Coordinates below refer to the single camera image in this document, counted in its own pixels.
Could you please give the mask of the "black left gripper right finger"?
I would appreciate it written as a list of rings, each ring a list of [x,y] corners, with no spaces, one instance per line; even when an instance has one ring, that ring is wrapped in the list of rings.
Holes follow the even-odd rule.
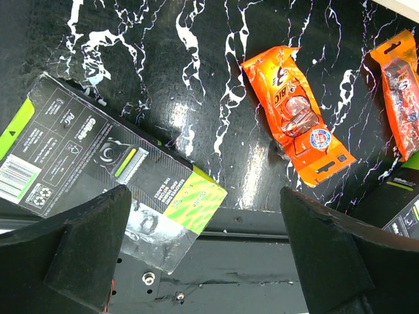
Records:
[[[289,187],[280,207],[309,313],[417,313],[418,240]]]

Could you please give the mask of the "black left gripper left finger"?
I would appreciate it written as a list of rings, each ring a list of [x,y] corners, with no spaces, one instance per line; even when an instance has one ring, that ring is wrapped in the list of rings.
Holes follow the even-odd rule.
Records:
[[[120,185],[1,234],[1,312],[102,313],[131,202]]]

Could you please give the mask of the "orange Bic razor pack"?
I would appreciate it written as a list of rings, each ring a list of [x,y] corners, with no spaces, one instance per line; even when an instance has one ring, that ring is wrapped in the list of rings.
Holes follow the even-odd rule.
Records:
[[[242,63],[274,140],[301,180],[315,187],[356,159],[325,124],[294,60],[299,48],[274,46]]]

